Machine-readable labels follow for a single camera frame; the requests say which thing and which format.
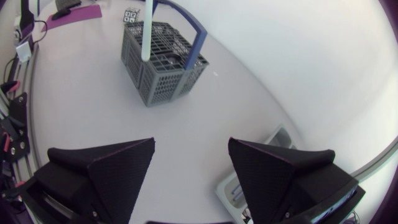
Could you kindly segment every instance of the electronic device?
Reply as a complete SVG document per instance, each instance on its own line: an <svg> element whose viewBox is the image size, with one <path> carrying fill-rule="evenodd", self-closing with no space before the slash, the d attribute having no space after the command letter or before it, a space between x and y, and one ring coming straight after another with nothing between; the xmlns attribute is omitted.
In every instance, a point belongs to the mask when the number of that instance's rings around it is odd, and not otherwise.
<svg viewBox="0 0 398 224"><path fill-rule="evenodd" d="M51 20L54 21L54 20L57 20L57 19L62 18L62 17L64 17L64 16L67 16L67 15L70 14L70 12L71 12L70 9L67 9L67 8L61 9L61 10L59 10L58 12L56 12L56 13L51 17Z"/></svg>
<svg viewBox="0 0 398 224"><path fill-rule="evenodd" d="M57 5L57 10L70 9L71 7L79 6L81 0L55 0L55 5Z"/></svg>
<svg viewBox="0 0 398 224"><path fill-rule="evenodd" d="M29 0L16 1L16 18L14 20L14 45L21 62L32 56L32 31L35 26L33 13L29 11Z"/></svg>
<svg viewBox="0 0 398 224"><path fill-rule="evenodd" d="M51 148L20 195L42 223L128 223L153 138L79 150Z"/></svg>
<svg viewBox="0 0 398 224"><path fill-rule="evenodd" d="M228 149L254 223L339 223L364 195L358 181L334 165L332 150L233 138Z"/></svg>

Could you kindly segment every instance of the blue handle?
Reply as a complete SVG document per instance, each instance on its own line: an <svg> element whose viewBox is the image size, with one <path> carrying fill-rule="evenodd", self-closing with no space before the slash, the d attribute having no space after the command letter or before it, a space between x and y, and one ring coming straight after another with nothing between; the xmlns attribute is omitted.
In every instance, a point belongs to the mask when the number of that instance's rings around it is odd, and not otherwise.
<svg viewBox="0 0 398 224"><path fill-rule="evenodd" d="M200 22L186 9L184 9L182 6L169 1L169 0L154 0L154 9L152 11L155 13L156 7L158 3L162 4L167 4L177 10L186 20L192 25L192 27L197 31L197 36L195 37L195 40L193 41L193 45L191 48L191 51L189 51L187 61L185 62L184 69L189 70L193 68L195 65L195 62L199 56L200 49L205 41L207 31L206 29L200 24Z"/></svg>

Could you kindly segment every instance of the dishwasher cutlery basket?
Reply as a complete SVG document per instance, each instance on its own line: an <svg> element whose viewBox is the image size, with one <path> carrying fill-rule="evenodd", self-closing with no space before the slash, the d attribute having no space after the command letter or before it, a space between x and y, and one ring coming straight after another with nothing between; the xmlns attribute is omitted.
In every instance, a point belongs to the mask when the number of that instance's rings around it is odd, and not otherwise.
<svg viewBox="0 0 398 224"><path fill-rule="evenodd" d="M146 106L170 102L186 95L209 64L199 54L207 35L205 28L174 2L154 0L153 12L158 2L168 4L181 13L195 28L197 35L193 45L190 45L168 23L153 22L150 59L143 62L141 46L144 22L124 25L121 58Z"/></svg>

